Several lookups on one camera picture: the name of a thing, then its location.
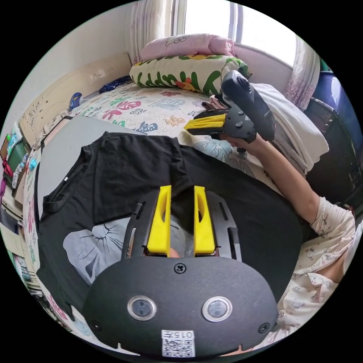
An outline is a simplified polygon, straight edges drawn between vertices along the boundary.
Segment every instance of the sleeve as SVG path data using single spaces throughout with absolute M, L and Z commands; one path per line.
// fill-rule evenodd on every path
M 333 239 L 344 235 L 354 235 L 355 220 L 351 211 L 332 204 L 321 197 L 316 220 L 311 228 L 319 236 Z
M 258 345 L 253 347 L 253 351 L 269 346 L 270 344 L 277 343 L 279 340 L 288 337 L 290 334 L 298 330 L 296 326 L 289 326 L 287 328 L 281 328 L 275 332 L 267 334 L 266 338 Z

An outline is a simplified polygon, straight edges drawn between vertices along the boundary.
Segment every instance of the wall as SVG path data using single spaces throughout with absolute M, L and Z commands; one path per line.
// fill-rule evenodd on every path
M 1 131 L 1 143 L 12 125 L 34 100 L 57 79 L 100 58 L 127 51 L 127 29 L 132 3 L 104 12 L 61 39 L 29 73 L 16 94 Z
M 292 67 L 273 56 L 246 45 L 235 45 L 239 59 L 248 64 L 252 73 L 251 83 L 266 83 L 275 87 L 283 95 L 292 74 Z

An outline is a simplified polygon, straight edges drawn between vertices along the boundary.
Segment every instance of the window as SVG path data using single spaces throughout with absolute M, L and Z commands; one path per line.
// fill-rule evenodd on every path
M 174 35 L 210 33 L 262 50 L 293 66 L 295 33 L 269 16 L 226 0 L 175 0 Z

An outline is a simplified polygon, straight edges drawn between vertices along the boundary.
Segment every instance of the wooden headboard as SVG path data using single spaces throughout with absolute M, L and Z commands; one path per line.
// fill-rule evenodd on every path
M 121 53 L 87 64 L 58 79 L 31 103 L 19 121 L 28 144 L 32 146 L 43 127 L 67 110 L 76 92 L 83 96 L 90 95 L 104 84 L 128 75 L 130 69 L 128 54 Z

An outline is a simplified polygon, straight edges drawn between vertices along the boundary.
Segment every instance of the gray table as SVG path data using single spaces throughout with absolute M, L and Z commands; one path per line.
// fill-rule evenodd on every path
M 38 212 L 43 213 L 43 198 L 61 183 L 79 157 L 81 147 L 93 143 L 108 132 L 139 132 L 85 116 L 68 121 L 43 149 L 38 173 Z

